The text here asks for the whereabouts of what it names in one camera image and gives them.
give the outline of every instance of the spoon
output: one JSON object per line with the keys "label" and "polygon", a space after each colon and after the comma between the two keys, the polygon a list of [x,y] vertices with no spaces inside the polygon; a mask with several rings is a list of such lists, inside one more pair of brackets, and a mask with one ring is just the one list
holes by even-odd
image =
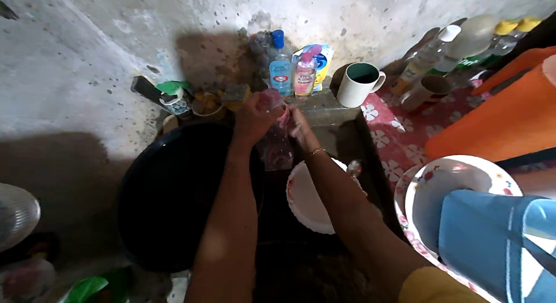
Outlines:
{"label": "spoon", "polygon": [[361,166],[360,159],[355,159],[351,161],[350,164],[347,166],[347,173],[349,174],[350,177],[357,178],[361,174],[362,170],[363,167]]}

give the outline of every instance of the red floral cloth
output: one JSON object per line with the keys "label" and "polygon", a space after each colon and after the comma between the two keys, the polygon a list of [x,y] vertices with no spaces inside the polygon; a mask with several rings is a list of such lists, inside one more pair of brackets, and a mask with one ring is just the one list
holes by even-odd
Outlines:
{"label": "red floral cloth", "polygon": [[400,97],[387,88],[365,99],[361,110],[392,189],[405,171],[429,161],[424,146],[430,137],[481,105],[489,96],[488,93],[471,96],[471,90],[470,87],[457,89],[417,115],[403,112]]}

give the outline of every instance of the hand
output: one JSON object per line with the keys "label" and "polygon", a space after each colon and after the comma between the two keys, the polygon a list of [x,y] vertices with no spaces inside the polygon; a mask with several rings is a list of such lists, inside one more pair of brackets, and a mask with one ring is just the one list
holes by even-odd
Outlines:
{"label": "hand", "polygon": [[305,151],[310,153],[315,149],[320,148],[319,140],[313,133],[311,126],[305,119],[303,112],[293,104],[288,106],[290,110],[290,123],[289,128],[293,128],[289,134],[297,140],[299,146]]}
{"label": "hand", "polygon": [[259,93],[256,92],[236,112],[232,146],[246,150],[247,154],[286,110],[286,106],[280,106],[272,111],[261,112],[255,108],[258,101]]}

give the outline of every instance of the blue cloth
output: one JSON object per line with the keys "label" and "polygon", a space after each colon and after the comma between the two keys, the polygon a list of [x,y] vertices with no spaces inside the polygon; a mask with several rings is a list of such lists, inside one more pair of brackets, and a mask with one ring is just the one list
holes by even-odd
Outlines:
{"label": "blue cloth", "polygon": [[[523,235],[556,237],[556,201],[456,190],[444,197],[439,255],[503,302],[556,302],[556,258]],[[545,267],[531,294],[521,287],[522,248]]]}

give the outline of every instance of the cup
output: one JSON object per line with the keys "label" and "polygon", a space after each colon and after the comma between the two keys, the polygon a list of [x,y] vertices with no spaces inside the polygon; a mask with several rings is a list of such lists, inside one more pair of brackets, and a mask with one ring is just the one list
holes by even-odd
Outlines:
{"label": "cup", "polygon": [[352,63],[346,68],[337,99],[344,107],[357,108],[384,84],[385,79],[386,74],[370,63]]}
{"label": "cup", "polygon": [[440,101],[452,90],[446,78],[426,75],[407,93],[401,95],[401,109],[407,113],[418,113]]}

